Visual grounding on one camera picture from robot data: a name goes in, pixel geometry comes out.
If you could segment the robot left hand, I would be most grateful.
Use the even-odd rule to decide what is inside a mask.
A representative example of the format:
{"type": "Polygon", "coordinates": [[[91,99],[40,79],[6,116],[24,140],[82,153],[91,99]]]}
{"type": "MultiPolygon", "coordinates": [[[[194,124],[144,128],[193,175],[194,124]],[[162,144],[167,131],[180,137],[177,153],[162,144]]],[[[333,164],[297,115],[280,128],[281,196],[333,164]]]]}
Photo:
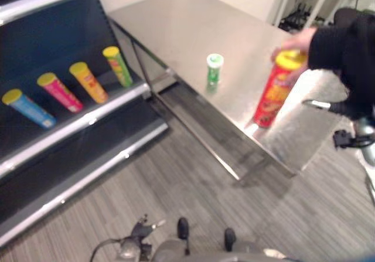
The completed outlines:
{"type": "Polygon", "coordinates": [[[145,213],[133,227],[131,231],[131,237],[137,238],[139,241],[142,241],[143,239],[148,237],[154,230],[163,226],[165,223],[166,220],[162,219],[156,221],[155,223],[148,224],[148,215],[145,213]]]}

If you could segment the person's hand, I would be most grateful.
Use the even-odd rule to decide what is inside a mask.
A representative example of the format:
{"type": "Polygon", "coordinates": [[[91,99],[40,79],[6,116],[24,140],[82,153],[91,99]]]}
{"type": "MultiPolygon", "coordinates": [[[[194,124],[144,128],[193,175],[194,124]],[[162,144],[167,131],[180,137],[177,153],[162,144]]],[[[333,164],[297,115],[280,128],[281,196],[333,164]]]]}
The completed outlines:
{"type": "Polygon", "coordinates": [[[302,54],[308,56],[311,41],[318,28],[307,28],[292,35],[286,39],[281,46],[276,47],[271,55],[271,61],[274,62],[278,54],[287,50],[299,50],[302,54]]]}

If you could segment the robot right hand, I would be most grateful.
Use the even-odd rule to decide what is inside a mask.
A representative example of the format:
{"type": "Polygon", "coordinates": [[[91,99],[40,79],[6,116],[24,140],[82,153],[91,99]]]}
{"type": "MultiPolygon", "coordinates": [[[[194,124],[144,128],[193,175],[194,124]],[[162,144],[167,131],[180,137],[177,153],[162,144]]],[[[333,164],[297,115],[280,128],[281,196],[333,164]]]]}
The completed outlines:
{"type": "Polygon", "coordinates": [[[350,120],[358,120],[362,116],[360,110],[347,101],[323,102],[309,99],[304,100],[302,104],[320,110],[328,111],[337,115],[342,115],[349,118],[350,120]]]}

